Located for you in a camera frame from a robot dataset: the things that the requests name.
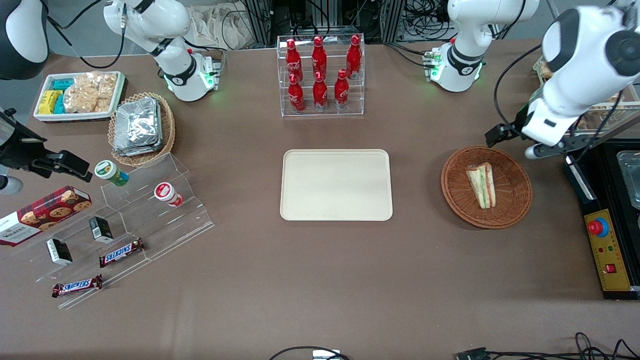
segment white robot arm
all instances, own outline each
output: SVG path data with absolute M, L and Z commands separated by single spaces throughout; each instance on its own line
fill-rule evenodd
M 188 51 L 182 37 L 191 25 L 189 13 L 176 0 L 114 0 L 104 7 L 104 19 L 156 59 L 164 78 L 178 99 L 195 101 L 214 89 L 211 57 Z
M 47 11 L 40 0 L 0 1 L 0 79 L 31 79 L 49 57 Z
M 477 79 L 494 34 L 489 24 L 529 20 L 540 0 L 450 0 L 449 18 L 458 26 L 455 41 L 433 48 L 429 79 L 451 92 L 462 92 Z
M 530 159 L 581 149 L 590 136 L 565 136 L 594 104 L 606 101 L 640 75 L 638 8 L 578 6 L 563 12 L 542 41 L 544 59 L 554 75 L 529 100 L 512 123 L 516 131 L 498 127 L 486 134 L 487 144 L 521 133 L 535 142 Z

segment clear acrylic display stand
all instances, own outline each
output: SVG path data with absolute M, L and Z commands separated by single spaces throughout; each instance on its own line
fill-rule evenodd
M 329 107 L 319 113 L 314 108 L 313 86 L 315 83 L 311 66 L 311 52 L 314 49 L 315 35 L 296 35 L 288 37 L 278 37 L 278 84 L 280 86 L 280 110 L 283 117 L 288 116 L 311 116 L 311 115 L 362 115 L 364 114 L 364 79 L 365 79 L 365 38 L 360 35 L 360 48 L 362 49 L 362 60 L 360 65 L 360 77 L 349 81 L 349 101 L 345 110 L 335 108 L 333 88 L 338 80 L 338 70 L 346 69 L 347 50 L 351 46 L 351 36 L 353 34 L 324 35 L 324 50 L 326 51 L 327 67 L 326 79 L 324 83 L 328 88 Z M 296 114 L 291 108 L 289 101 L 289 71 L 287 70 L 287 39 L 293 38 L 296 41 L 296 48 L 302 59 L 303 81 L 300 84 L 304 92 L 305 111 Z
M 172 154 L 129 172 L 129 182 L 117 187 L 111 183 L 102 187 L 103 199 L 93 199 L 86 211 L 67 219 L 50 231 L 40 233 L 16 247 L 15 256 L 31 263 L 35 281 L 48 286 L 48 294 L 56 283 L 82 281 L 102 274 L 103 290 L 137 269 L 158 260 L 195 236 L 213 227 L 207 210 L 193 195 L 185 174 L 189 170 Z M 153 191 L 157 184 L 172 184 L 184 198 L 173 208 L 157 200 Z M 109 222 L 114 241 L 93 240 L 89 219 L 98 216 Z M 68 266 L 54 264 L 46 241 L 55 238 L 69 247 L 73 262 Z M 104 268 L 99 256 L 104 256 L 141 239 L 146 248 L 134 252 Z M 84 301 L 98 290 L 62 295 L 59 308 L 68 309 Z

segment red bottle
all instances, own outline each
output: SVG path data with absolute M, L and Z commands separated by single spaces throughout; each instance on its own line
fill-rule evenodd
M 302 82 L 302 61 L 300 60 L 300 54 L 296 50 L 296 42 L 290 38 L 287 39 L 287 70 L 290 74 L 296 74 L 298 82 Z
M 293 113 L 301 114 L 305 111 L 305 100 L 303 98 L 302 86 L 298 84 L 298 75 L 289 74 L 289 100 Z
M 338 70 L 338 80 L 335 82 L 334 97 L 335 108 L 344 110 L 348 106 L 349 100 L 349 81 L 347 81 L 347 70 Z
M 320 71 L 326 78 L 326 52 L 322 46 L 322 37 L 314 37 L 314 50 L 311 52 L 311 61 L 314 67 L 314 73 Z
M 362 59 L 362 52 L 360 50 L 360 35 L 353 35 L 351 37 L 351 46 L 347 51 L 347 78 L 359 79 L 360 78 L 360 60 Z
M 324 113 L 328 108 L 329 101 L 327 100 L 327 88 L 324 83 L 324 75 L 320 71 L 316 71 L 314 74 L 316 82 L 314 83 L 314 106 L 316 111 Z

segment round wicker basket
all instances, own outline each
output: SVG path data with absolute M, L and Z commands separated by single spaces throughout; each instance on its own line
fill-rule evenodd
M 122 102 L 125 103 L 125 102 L 138 101 L 147 96 L 155 98 L 160 103 L 160 118 L 162 121 L 162 136 L 163 136 L 164 146 L 162 149 L 160 149 L 160 151 L 148 152 L 146 154 L 140 154 L 140 155 L 134 155 L 134 156 L 120 156 L 116 152 L 112 151 L 111 155 L 113 156 L 113 158 L 116 159 L 117 162 L 123 165 L 129 165 L 131 167 L 140 167 L 148 163 L 149 161 L 153 161 L 156 158 L 166 154 L 167 152 L 170 152 L 171 148 L 173 147 L 173 142 L 175 141 L 175 122 L 173 121 L 173 113 L 169 108 L 169 104 L 166 103 L 166 100 L 164 100 L 163 97 L 161 97 L 158 94 L 154 94 L 152 92 L 143 92 L 142 94 L 136 94 L 136 95 L 130 96 L 124 99 L 124 101 Z M 115 119 L 116 119 L 116 114 L 115 113 L 111 114 L 111 120 L 109 120 L 109 133 L 107 134 L 107 137 L 109 139 L 109 144 L 111 144 L 111 146 L 113 146 L 113 139 L 115 135 Z
M 481 209 L 466 169 L 489 163 L 493 169 L 496 205 Z M 442 192 L 453 211 L 467 222 L 485 229 L 503 229 L 523 219 L 532 200 L 525 170 L 509 154 L 485 146 L 470 146 L 453 153 L 442 169 Z

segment emergency stop button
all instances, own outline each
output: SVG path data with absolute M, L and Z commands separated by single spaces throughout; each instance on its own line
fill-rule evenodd
M 595 218 L 587 224 L 587 231 L 599 238 L 603 238 L 609 234 L 609 224 L 603 218 Z

